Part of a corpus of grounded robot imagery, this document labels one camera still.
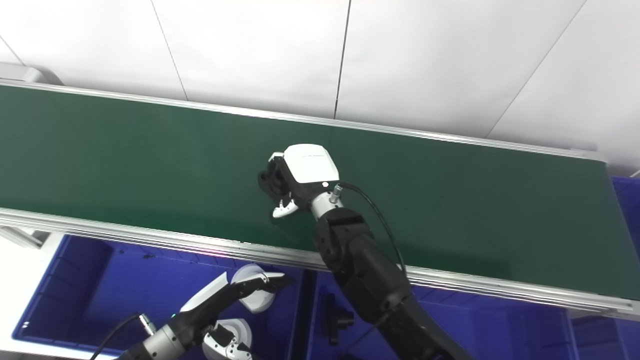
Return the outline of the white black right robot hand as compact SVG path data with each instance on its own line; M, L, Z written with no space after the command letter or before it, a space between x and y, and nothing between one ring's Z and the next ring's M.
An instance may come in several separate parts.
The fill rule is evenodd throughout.
M334 208L342 208L339 171L329 152L321 145L290 145L274 152L265 171L258 174L258 185L276 206L271 216L284 218L298 210L309 211L319 219Z

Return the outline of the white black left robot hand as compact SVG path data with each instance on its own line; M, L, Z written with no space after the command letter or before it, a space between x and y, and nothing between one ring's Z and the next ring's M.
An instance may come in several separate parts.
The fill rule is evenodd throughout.
M228 282L227 274L222 273L185 303L167 326L185 354L210 337L214 340L213 349L227 360L252 360L250 347L231 331L222 330L217 325L218 317L235 302L258 291L276 294L293 283L294 278L282 272L261 272L234 282Z

